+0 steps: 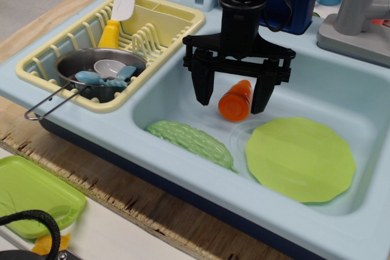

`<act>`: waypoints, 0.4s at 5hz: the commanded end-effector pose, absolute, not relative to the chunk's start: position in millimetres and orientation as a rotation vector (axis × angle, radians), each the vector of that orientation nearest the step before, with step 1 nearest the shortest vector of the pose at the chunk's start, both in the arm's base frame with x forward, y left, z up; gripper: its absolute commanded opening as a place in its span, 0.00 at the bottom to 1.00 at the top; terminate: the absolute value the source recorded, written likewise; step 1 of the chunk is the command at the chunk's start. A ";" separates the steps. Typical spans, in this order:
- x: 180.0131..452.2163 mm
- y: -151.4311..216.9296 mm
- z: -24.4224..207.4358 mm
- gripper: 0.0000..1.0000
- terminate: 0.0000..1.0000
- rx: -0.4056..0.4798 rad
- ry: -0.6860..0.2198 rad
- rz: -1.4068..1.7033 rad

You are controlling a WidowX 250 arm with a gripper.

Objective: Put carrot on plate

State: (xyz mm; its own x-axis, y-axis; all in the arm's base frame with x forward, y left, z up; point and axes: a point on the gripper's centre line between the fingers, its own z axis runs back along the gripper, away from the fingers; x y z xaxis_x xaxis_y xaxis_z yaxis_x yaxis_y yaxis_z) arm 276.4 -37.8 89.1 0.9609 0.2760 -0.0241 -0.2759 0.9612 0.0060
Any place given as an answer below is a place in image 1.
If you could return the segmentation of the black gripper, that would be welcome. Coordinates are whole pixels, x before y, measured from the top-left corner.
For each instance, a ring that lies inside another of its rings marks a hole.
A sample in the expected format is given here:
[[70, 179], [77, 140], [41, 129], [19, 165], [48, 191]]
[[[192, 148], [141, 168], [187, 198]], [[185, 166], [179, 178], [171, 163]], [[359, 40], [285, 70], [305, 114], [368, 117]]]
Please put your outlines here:
[[258, 29], [266, 0], [218, 0], [221, 31], [183, 39], [185, 67], [191, 72], [196, 99], [206, 106], [213, 94], [216, 72], [254, 77], [251, 113], [266, 108], [275, 83], [288, 82], [296, 53], [260, 36]]

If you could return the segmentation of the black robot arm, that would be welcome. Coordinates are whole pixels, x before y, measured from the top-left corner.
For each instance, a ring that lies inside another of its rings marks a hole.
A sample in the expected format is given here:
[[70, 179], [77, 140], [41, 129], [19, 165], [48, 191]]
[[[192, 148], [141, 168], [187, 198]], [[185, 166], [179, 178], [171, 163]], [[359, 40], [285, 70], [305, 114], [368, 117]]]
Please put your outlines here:
[[[291, 8], [290, 0], [283, 0]], [[218, 0], [222, 9], [221, 31], [212, 35], [188, 35], [183, 64], [191, 72], [196, 99], [208, 105], [216, 72], [254, 77], [251, 112], [264, 111], [275, 86], [288, 82], [292, 49], [270, 43], [259, 32], [266, 21], [267, 0]]]

